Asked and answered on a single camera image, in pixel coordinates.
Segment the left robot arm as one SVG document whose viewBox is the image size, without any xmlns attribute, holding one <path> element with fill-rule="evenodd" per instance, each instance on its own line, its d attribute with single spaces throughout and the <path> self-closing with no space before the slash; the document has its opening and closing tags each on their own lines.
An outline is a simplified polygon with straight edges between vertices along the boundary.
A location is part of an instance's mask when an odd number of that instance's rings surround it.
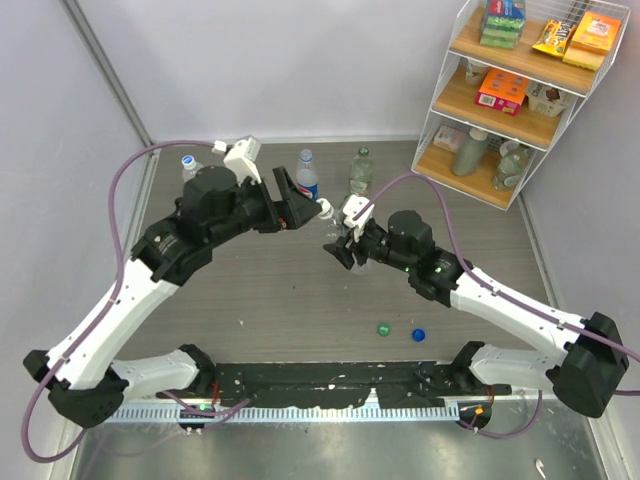
<svg viewBox="0 0 640 480">
<path fill-rule="evenodd" d="M 134 245 L 104 303 L 56 347 L 25 357 L 25 368 L 44 382 L 60 415 L 89 429 L 126 401 L 169 390 L 193 398 L 211 393 L 215 365 L 193 344 L 136 361 L 115 356 L 161 303 L 211 263 L 215 248 L 251 230 L 299 229 L 321 212 L 320 203 L 301 193 L 285 168 L 273 174 L 278 201 L 259 178 L 239 179 L 223 166 L 199 170 L 185 182 L 175 211 L 151 224 Z"/>
</svg>

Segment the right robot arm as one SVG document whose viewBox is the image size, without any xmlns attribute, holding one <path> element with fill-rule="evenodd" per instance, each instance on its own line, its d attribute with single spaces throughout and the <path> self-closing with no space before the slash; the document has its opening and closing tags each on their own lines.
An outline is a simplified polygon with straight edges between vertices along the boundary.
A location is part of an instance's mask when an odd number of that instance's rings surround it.
<svg viewBox="0 0 640 480">
<path fill-rule="evenodd" d="M 324 249 L 346 269 L 369 261 L 401 270 L 422 298 L 472 314 L 518 337 L 527 350 L 470 342 L 451 371 L 457 391 L 492 385 L 552 392 L 573 411 L 599 418 L 629 368 L 617 325 L 596 312 L 563 312 L 500 284 L 469 261 L 438 247 L 431 227 L 410 210 L 394 213 L 386 228 L 373 218 L 320 214 L 335 235 Z"/>
</svg>

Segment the clear plastic bottle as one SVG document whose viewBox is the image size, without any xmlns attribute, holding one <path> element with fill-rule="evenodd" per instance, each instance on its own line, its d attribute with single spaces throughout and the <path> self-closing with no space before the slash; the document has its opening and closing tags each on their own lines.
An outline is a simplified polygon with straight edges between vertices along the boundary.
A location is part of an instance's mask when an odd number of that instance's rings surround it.
<svg viewBox="0 0 640 480">
<path fill-rule="evenodd" d="M 334 211 L 334 215 L 330 219 L 327 220 L 327 226 L 328 226 L 328 229 L 329 229 L 329 231 L 327 233 L 327 237 L 328 237 L 329 241 L 327 243 L 334 242 L 340 236 L 348 235 L 345 227 L 338 223 L 337 213 L 338 213 L 338 211 Z M 358 265 L 356 263 L 356 261 L 355 261 L 355 264 L 354 264 L 353 268 L 351 270 L 349 270 L 349 271 L 354 273 L 354 274 L 363 275 L 363 274 L 368 273 L 370 270 L 371 270 L 371 263 L 369 261 L 364 265 Z"/>
</svg>

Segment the white bottle cap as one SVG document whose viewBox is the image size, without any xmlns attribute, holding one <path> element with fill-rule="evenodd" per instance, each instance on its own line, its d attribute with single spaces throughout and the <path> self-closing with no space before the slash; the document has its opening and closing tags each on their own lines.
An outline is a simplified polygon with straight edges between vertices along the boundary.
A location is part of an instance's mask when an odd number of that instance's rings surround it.
<svg viewBox="0 0 640 480">
<path fill-rule="evenodd" d="M 318 218 L 328 220 L 334 215 L 334 207 L 326 198 L 319 198 L 317 204 L 321 207 Z"/>
</svg>

